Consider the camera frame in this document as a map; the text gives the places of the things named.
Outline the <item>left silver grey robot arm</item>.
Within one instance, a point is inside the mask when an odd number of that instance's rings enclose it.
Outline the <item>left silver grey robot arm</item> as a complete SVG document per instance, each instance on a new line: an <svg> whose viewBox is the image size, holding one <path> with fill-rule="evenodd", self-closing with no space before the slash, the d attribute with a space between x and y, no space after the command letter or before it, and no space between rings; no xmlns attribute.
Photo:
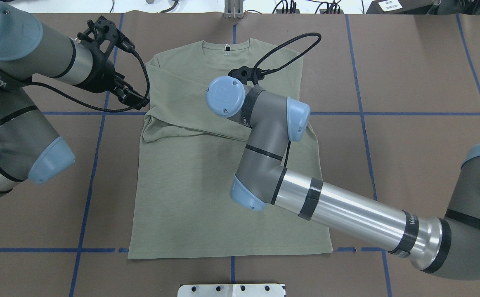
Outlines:
<svg viewBox="0 0 480 297"><path fill-rule="evenodd" d="M109 92L125 105L87 104L33 75L98 94ZM134 43L100 16L76 38L34 15L0 1L0 198L25 180L43 184L74 164L68 143L24 91L47 88L74 103L104 113L140 110L149 103L150 81Z"/></svg>

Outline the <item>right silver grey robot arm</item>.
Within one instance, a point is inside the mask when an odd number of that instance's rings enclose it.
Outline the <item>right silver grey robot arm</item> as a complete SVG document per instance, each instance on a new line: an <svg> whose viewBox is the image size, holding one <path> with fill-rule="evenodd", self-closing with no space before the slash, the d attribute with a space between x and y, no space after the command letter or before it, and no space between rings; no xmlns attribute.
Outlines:
<svg viewBox="0 0 480 297"><path fill-rule="evenodd" d="M336 186L326 175L284 165L289 143L309 126L307 103L230 76L205 92L212 113L250 130L230 197L250 210L268 205L376 245L425 274L480 280L480 143L466 154L443 216L419 216Z"/></svg>

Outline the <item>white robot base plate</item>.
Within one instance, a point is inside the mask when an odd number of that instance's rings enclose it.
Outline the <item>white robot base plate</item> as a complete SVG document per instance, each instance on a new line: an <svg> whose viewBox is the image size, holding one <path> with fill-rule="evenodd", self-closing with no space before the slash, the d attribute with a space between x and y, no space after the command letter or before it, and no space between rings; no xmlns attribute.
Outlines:
<svg viewBox="0 0 480 297"><path fill-rule="evenodd" d="M188 284L182 285L178 297L285 297L284 284Z"/></svg>

